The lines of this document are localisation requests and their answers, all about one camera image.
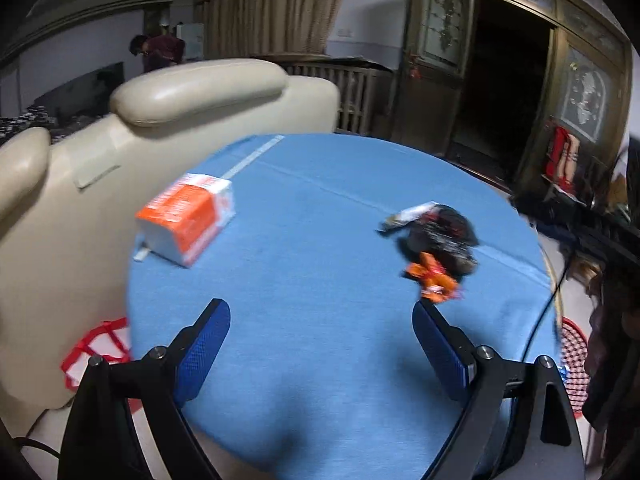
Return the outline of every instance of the doorway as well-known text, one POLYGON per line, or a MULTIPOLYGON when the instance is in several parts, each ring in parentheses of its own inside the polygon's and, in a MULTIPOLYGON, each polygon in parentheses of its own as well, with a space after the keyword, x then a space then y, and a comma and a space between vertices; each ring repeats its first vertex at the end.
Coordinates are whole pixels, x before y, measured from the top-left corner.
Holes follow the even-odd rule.
POLYGON ((480 0, 476 38, 447 159, 509 189, 540 100, 552 25, 503 0, 480 0))

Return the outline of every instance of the sofa headrest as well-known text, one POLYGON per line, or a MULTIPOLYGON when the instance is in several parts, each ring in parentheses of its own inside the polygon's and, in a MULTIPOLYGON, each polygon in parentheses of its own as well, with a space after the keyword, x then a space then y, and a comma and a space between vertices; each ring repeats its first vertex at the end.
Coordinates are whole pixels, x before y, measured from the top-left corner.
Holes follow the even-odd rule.
POLYGON ((44 128, 24 130, 0 148, 0 221, 47 173, 49 153, 44 128))
POLYGON ((238 102, 279 95, 287 73, 258 59, 173 66, 134 78, 111 95, 111 111, 135 126, 155 126, 238 102))

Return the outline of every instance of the blue gripper pad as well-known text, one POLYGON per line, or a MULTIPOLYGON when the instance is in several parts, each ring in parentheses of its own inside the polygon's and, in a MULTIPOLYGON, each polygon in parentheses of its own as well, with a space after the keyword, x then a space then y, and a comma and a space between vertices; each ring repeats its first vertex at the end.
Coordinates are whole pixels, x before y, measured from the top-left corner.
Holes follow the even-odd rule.
POLYGON ((178 407, 198 395, 230 325, 231 311, 226 301, 213 300, 196 323, 184 329, 193 331, 190 335, 194 339, 184 351, 175 373, 174 401, 178 407))
POLYGON ((414 332, 447 395, 458 401, 467 398, 476 375, 474 346, 462 330, 452 327, 431 301, 414 306, 414 332))

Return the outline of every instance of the orange toy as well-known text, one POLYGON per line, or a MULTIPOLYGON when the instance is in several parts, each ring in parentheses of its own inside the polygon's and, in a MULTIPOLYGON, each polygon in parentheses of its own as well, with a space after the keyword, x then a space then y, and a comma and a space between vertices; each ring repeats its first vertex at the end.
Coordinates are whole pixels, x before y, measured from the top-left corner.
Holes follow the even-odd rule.
POLYGON ((456 298, 458 282, 449 276, 433 254, 420 253, 422 264, 410 264, 406 272, 422 283, 422 297, 442 303, 456 298))

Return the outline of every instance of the maroon shirt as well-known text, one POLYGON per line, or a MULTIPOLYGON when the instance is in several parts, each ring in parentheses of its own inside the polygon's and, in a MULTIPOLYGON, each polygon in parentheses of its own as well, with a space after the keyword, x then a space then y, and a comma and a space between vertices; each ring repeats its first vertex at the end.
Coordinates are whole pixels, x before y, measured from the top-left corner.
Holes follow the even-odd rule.
POLYGON ((184 54, 184 41, 174 36, 156 36, 146 40, 148 50, 143 57, 145 72, 181 63, 184 54))

